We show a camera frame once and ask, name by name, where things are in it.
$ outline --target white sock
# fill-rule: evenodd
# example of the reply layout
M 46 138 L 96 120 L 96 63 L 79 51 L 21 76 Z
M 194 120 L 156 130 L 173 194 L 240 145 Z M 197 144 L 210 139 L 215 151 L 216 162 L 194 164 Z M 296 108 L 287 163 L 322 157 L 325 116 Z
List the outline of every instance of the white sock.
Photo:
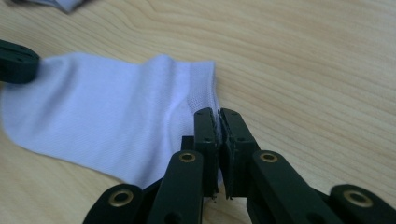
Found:
M 2 89 L 17 145 L 145 188 L 163 177 L 193 113 L 219 109 L 213 62 L 160 55 L 132 64 L 84 53 L 44 59 L 36 80 Z
M 57 7 L 65 12 L 71 12 L 80 5 L 83 0 L 27 0 L 28 2 L 38 3 L 51 7 Z

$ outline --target wood grain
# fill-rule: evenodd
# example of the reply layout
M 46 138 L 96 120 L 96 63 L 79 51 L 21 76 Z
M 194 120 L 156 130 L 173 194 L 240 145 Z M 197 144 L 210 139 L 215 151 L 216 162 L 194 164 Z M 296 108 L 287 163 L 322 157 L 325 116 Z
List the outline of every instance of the wood grain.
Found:
M 72 14 L 0 2 L 0 38 L 42 57 L 217 62 L 218 97 L 314 188 L 366 188 L 396 207 L 396 2 L 90 1 Z M 80 223 L 119 183 L 15 146 L 0 131 L 0 223 Z M 204 223 L 249 223 L 243 199 Z

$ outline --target wooden table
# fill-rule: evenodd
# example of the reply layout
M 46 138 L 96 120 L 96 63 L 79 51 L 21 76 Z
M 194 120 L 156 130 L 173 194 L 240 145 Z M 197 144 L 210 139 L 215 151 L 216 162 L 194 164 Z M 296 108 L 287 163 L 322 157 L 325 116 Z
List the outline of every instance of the wooden table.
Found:
M 217 62 L 221 106 L 313 188 L 366 188 L 396 206 L 396 2 L 89 1 L 67 15 L 0 1 L 0 38 L 42 57 Z M 81 223 L 110 176 L 14 145 L 0 131 L 0 223 Z M 245 201 L 204 223 L 249 223 Z

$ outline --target black clamp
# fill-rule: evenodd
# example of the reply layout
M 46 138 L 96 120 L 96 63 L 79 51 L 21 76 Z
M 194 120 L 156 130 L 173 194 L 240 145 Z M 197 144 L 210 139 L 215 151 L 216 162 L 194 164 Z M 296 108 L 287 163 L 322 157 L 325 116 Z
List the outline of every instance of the black clamp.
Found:
M 25 84 L 35 79 L 40 57 L 24 46 L 0 40 L 0 81 Z
M 109 189 L 84 224 L 201 223 L 203 197 L 218 192 L 219 168 L 226 197 L 247 198 L 254 224 L 396 223 L 396 210 L 366 189 L 339 185 L 328 196 L 309 187 L 284 157 L 260 150 L 239 113 L 223 108 L 219 119 L 221 140 L 212 110 L 197 111 L 194 136 L 183 136 L 163 179 L 144 190 Z

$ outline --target fabric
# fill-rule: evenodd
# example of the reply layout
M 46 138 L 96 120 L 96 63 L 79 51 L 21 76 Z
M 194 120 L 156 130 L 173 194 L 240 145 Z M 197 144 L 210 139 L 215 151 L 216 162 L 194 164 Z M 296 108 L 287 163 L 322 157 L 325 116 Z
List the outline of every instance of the fabric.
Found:
M 26 0 L 26 1 L 57 7 L 65 12 L 73 11 L 75 7 L 77 7 L 83 2 L 83 0 Z
M 51 57 L 32 83 L 2 89 L 4 130 L 21 147 L 145 188 L 193 135 L 193 113 L 219 109 L 214 67 L 166 55 L 143 64 Z

